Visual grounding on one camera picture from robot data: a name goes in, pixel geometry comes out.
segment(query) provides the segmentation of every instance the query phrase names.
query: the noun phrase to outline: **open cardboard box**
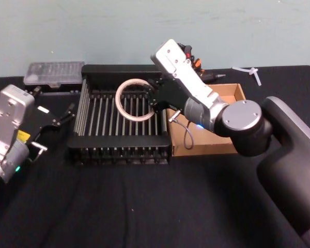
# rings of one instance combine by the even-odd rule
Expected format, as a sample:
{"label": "open cardboard box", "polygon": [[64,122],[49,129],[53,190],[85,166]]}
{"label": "open cardboard box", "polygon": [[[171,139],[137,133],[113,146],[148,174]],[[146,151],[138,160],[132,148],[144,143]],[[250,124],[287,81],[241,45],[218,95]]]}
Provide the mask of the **open cardboard box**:
{"label": "open cardboard box", "polygon": [[[210,87],[227,103],[233,103],[245,99],[240,84],[215,84],[210,85]],[[172,116],[174,112],[175,111],[173,110],[167,110],[167,116]],[[187,119],[183,115],[179,115],[177,119],[185,126],[188,123]],[[173,157],[237,152],[230,138],[219,137],[216,134],[198,127],[194,123],[191,123],[189,126],[194,138],[194,148],[187,150],[184,147],[185,129],[173,122],[168,123],[168,127],[171,134]],[[186,143],[187,145],[191,143],[191,139],[188,134],[186,136]]]}

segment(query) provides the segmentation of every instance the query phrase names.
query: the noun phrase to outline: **white plastic piece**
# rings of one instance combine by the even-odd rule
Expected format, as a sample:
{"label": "white plastic piece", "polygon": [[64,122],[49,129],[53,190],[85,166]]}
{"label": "white plastic piece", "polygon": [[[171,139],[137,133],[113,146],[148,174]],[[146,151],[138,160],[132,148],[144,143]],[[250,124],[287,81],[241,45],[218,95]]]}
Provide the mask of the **white plastic piece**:
{"label": "white plastic piece", "polygon": [[50,112],[47,108],[44,108],[43,106],[39,106],[38,110],[43,111],[45,114],[48,114]]}
{"label": "white plastic piece", "polygon": [[242,68],[234,67],[234,66],[233,66],[232,69],[233,69],[233,70],[237,70],[237,71],[248,72],[249,75],[255,75],[255,78],[256,78],[256,81],[257,81],[258,86],[261,86],[261,85],[262,85],[262,83],[260,82],[259,76],[258,76],[258,74],[257,74],[257,72],[258,72],[258,69],[257,69],[257,68],[252,67],[252,68],[250,68],[250,69],[248,70],[248,69],[242,69]]}

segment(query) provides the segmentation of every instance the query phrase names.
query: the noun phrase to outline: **metal rod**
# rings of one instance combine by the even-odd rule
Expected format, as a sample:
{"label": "metal rod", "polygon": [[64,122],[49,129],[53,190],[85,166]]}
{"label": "metal rod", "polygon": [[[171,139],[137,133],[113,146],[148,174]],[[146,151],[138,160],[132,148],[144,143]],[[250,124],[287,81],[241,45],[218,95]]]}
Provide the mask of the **metal rod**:
{"label": "metal rod", "polygon": [[80,123],[80,115],[81,115],[81,111],[82,111],[82,102],[84,100],[84,95],[85,95],[85,85],[86,85],[86,79],[83,80],[83,86],[82,86],[82,92],[81,92],[81,96],[79,98],[79,103],[78,103],[78,111],[77,111],[77,116],[76,116],[76,122],[74,124],[74,129],[73,131],[74,132],[78,132],[78,126],[79,126],[79,123]]}
{"label": "metal rod", "polygon": [[[142,96],[142,115],[144,116],[145,115],[145,97]],[[142,136],[145,135],[145,122],[143,121],[142,123]]]}
{"label": "metal rod", "polygon": [[100,105],[99,105],[98,120],[97,120],[97,129],[95,131],[95,135],[96,136],[98,136],[98,134],[99,134],[100,117],[101,117],[101,109],[102,109],[102,100],[103,100],[103,98],[100,97]]}
{"label": "metal rod", "polygon": [[162,132],[167,132],[166,110],[162,110]]}
{"label": "metal rod", "polygon": [[[132,97],[130,98],[130,115],[132,115],[132,108],[133,108],[133,99]],[[129,136],[132,135],[132,121],[130,120],[130,125],[129,125]]]}
{"label": "metal rod", "polygon": [[85,92],[85,100],[84,100],[84,104],[83,104],[83,114],[81,117],[81,126],[80,126],[80,135],[83,135],[83,127],[85,124],[85,115],[87,112],[87,101],[89,100],[89,91],[88,91],[88,87],[86,86],[86,92]]}
{"label": "metal rod", "polygon": [[85,114],[84,125],[83,125],[83,136],[85,135],[85,129],[86,129],[86,123],[87,123],[88,109],[89,109],[90,101],[91,101],[91,98],[88,97],[87,105],[86,105],[86,114]]}
{"label": "metal rod", "polygon": [[157,113],[154,114],[155,115],[155,135],[159,135],[159,132],[158,132],[158,121],[157,121]]}
{"label": "metal rod", "polygon": [[117,111],[115,136],[118,136],[119,112]]}
{"label": "metal rod", "polygon": [[177,110],[170,118],[169,118],[169,122],[173,122],[181,113],[181,110]]}
{"label": "metal rod", "polygon": [[157,113],[155,113],[154,116],[155,116],[155,135],[159,135],[157,124]]}
{"label": "metal rod", "polygon": [[115,107],[115,99],[112,98],[112,109],[111,109],[111,113],[110,113],[110,122],[109,122],[109,136],[112,135],[114,107]]}
{"label": "metal rod", "polygon": [[92,110],[92,115],[91,115],[91,122],[89,124],[88,136],[91,136],[92,134],[92,126],[93,126],[93,119],[94,119],[94,112],[95,112],[96,105],[97,105],[97,97],[94,97],[93,110]]}
{"label": "metal rod", "polygon": [[151,135],[151,118],[148,119],[148,135]]}
{"label": "metal rod", "polygon": [[[126,111],[126,97],[124,97],[124,110]],[[122,136],[125,135],[125,117],[123,117]]]}
{"label": "metal rod", "polygon": [[103,127],[102,127],[102,136],[105,134],[105,126],[107,122],[107,112],[108,112],[108,101],[109,98],[107,97],[105,100],[105,109],[104,109],[104,119],[103,119]]}
{"label": "metal rod", "polygon": [[88,87],[86,84],[85,85],[84,99],[83,99],[83,103],[82,103],[82,111],[81,111],[81,115],[80,115],[80,123],[79,123],[79,127],[78,127],[78,135],[82,135],[82,126],[83,126],[83,120],[84,120],[84,115],[85,115],[85,111],[86,111],[87,98],[88,98]]}
{"label": "metal rod", "polygon": [[[139,98],[138,97],[136,98],[135,115],[139,116]],[[138,133],[139,133],[138,129],[139,129],[139,122],[136,122],[135,123],[135,135],[137,135],[137,136],[138,136]]]}

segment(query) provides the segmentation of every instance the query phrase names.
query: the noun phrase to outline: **black table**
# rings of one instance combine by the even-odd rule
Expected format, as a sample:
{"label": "black table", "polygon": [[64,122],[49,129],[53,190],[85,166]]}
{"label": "black table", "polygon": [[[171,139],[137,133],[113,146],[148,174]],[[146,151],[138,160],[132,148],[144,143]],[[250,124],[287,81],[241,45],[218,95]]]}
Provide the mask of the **black table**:
{"label": "black table", "polygon": [[[240,83],[248,99],[284,100],[310,126],[310,66],[230,69],[218,83]],[[0,79],[22,85],[21,77]],[[68,104],[44,102],[59,114]],[[264,157],[173,158],[170,165],[74,168],[67,135],[23,167],[0,200],[0,247],[305,247],[257,180]]]}

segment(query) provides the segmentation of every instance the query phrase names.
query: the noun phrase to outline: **clear plastic case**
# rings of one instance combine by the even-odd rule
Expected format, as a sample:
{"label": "clear plastic case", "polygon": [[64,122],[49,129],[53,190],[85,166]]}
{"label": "clear plastic case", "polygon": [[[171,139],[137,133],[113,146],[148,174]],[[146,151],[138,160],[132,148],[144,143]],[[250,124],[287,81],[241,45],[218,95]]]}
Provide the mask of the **clear plastic case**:
{"label": "clear plastic case", "polygon": [[81,84],[81,61],[31,63],[24,77],[25,85],[49,85],[51,88],[60,88],[62,84]]}

